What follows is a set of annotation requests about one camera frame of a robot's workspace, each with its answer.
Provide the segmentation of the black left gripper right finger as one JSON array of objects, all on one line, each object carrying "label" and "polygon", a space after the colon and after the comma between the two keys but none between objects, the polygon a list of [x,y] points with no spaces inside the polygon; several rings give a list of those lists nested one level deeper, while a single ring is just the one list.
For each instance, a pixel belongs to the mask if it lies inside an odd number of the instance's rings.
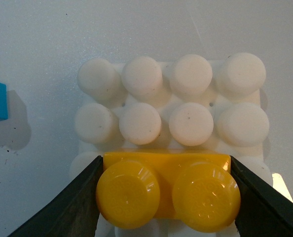
[{"label": "black left gripper right finger", "polygon": [[293,203],[231,157],[241,205],[235,226],[242,237],[293,237]]}]

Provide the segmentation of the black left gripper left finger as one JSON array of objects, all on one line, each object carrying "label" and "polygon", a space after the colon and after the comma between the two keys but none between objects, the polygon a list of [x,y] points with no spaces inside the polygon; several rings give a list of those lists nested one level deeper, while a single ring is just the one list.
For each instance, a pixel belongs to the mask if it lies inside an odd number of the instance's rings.
[{"label": "black left gripper left finger", "polygon": [[49,204],[22,224],[11,237],[93,237],[99,211],[95,201],[103,158],[96,157]]}]

